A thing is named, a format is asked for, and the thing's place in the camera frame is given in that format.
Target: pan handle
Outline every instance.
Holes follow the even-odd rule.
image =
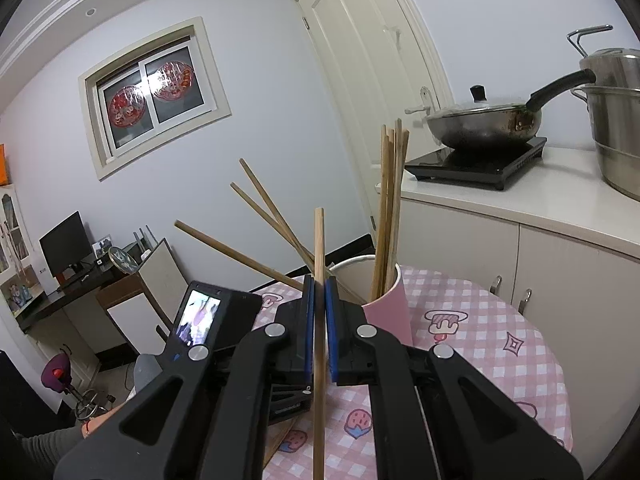
[[[586,96],[578,93],[578,92],[584,92],[584,88],[571,88],[571,90],[569,90],[569,92],[571,92],[571,95],[574,97],[577,97],[578,99],[580,99],[580,101],[584,101],[585,103],[589,103],[588,99]]]
[[[567,34],[566,38],[569,40],[569,43],[574,46],[574,49],[582,54],[582,57],[587,57],[587,51],[584,50],[580,44],[582,37],[587,34],[595,34],[596,32],[607,32],[608,30],[613,30],[613,25],[598,25],[597,27],[579,28],[578,30],[574,30]]]
[[[544,88],[541,88],[537,92],[533,92],[533,94],[531,94],[531,99],[527,101],[525,106],[533,113],[539,112],[544,105],[554,97],[559,96],[562,92],[566,92],[567,90],[582,84],[595,82],[596,75],[593,73],[593,70],[588,68],[585,70],[578,70],[578,72],[561,77]]]

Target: black desktop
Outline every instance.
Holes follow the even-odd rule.
[[[92,247],[78,211],[45,234],[40,239],[40,247],[53,276],[57,277],[68,267],[76,273],[65,280],[62,287],[82,278],[93,268],[82,266],[81,260],[92,253]]]

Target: round table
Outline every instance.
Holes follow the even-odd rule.
[[[511,305],[467,280],[402,266],[414,346],[445,342],[536,419],[567,450],[572,448],[562,368],[540,332]],[[256,292],[262,310],[254,328],[273,321],[277,306],[300,291],[276,283]],[[368,386],[328,385],[327,480],[374,480],[376,457]],[[312,479],[311,413],[301,416],[262,475],[263,480]]]

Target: person's hand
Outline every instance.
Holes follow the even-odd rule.
[[[105,423],[105,421],[107,421],[107,419],[113,415],[114,413],[116,413],[122,406],[124,406],[124,402],[119,405],[116,406],[115,408],[113,408],[110,412],[107,412],[103,415],[97,416],[95,418],[91,418],[88,421],[86,421],[83,425],[82,425],[82,438],[87,438],[89,435],[91,435],[95,430],[97,430],[98,428],[100,428],[101,425],[103,425]]]

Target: lid knob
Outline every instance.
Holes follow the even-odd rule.
[[[481,103],[486,101],[486,94],[484,93],[484,86],[475,85],[470,88],[471,95],[474,97],[474,101],[476,103]]]

